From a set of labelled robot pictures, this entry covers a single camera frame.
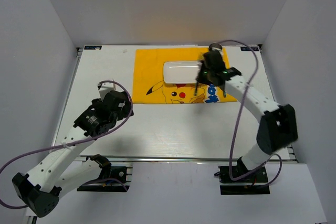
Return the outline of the white rectangular plate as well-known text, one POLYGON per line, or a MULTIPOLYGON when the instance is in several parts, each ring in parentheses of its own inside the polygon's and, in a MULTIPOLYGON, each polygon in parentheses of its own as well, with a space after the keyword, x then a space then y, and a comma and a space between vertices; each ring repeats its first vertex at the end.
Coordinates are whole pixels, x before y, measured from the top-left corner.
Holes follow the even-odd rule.
POLYGON ((163 64, 166 84, 195 84, 201 68, 199 61, 169 61, 163 64))

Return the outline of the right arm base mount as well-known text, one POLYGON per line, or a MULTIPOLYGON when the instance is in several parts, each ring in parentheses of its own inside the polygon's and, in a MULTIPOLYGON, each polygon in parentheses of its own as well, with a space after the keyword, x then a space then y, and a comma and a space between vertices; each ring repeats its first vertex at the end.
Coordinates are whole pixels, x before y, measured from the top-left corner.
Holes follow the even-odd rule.
POLYGON ((262 167, 252 175, 248 175, 237 181, 229 177, 229 166, 219 166, 214 174, 219 179, 221 195, 269 195, 269 186, 266 169, 262 167))

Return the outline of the fork with green handle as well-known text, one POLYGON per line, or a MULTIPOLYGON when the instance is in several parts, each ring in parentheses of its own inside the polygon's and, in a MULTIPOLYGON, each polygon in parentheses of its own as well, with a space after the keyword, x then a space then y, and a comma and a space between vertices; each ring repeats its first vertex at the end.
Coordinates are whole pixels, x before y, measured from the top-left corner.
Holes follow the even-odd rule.
POLYGON ((195 91, 194 91, 195 96, 197 96, 197 92, 198 92, 198 81, 195 84, 195 91))

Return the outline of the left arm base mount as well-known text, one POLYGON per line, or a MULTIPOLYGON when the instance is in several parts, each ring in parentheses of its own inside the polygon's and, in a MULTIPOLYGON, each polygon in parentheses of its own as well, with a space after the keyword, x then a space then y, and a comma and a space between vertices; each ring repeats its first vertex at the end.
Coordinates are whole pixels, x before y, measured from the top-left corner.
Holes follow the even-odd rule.
POLYGON ((100 174, 92 182, 86 182, 77 191, 126 193, 132 180, 132 166, 128 163, 112 163, 100 154, 86 157, 86 161, 95 161, 100 174))

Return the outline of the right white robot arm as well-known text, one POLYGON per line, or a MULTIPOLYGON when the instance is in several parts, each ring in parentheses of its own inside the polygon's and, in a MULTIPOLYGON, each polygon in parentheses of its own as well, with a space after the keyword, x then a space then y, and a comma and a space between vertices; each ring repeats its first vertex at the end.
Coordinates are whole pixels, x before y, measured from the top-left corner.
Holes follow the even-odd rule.
POLYGON ((200 64, 197 83, 211 84, 228 92, 240 102, 238 112, 247 109, 259 123, 256 144, 238 159, 236 177, 233 176, 233 167, 229 167, 231 180, 250 181, 278 150, 298 139, 295 109, 267 98, 252 87, 239 70, 227 68, 219 50, 204 53, 200 64))

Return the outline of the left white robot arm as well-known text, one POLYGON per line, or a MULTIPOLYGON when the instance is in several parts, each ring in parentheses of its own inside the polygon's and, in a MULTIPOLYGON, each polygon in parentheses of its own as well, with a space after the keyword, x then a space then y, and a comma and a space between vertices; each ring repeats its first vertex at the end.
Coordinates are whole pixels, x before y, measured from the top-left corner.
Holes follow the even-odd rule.
POLYGON ((111 89, 100 95, 74 121, 60 149, 50 152, 27 173, 17 173, 13 177, 18 197, 37 217, 48 215, 68 192, 87 183, 110 179, 111 163, 100 154, 89 156, 74 171, 67 171, 97 136, 116 129, 118 121, 133 115, 127 92, 111 89))

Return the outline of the yellow pikachu cloth napkin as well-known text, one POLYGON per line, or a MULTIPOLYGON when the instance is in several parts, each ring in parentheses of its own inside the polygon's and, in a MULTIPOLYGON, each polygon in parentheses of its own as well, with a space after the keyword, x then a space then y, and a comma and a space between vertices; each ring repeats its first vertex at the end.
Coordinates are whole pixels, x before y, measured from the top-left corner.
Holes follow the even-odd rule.
POLYGON ((166 84, 163 66, 170 61, 197 61, 206 47, 138 49, 135 54, 132 100, 137 104, 191 104, 236 102, 214 85, 166 84))

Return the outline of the paper cup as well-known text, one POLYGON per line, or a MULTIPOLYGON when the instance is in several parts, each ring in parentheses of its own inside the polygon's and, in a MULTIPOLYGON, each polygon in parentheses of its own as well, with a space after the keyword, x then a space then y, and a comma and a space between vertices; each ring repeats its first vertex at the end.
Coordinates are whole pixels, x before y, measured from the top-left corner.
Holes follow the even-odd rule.
POLYGON ((214 42, 209 45, 208 50, 209 51, 213 51, 213 50, 222 51, 223 47, 221 44, 214 42))

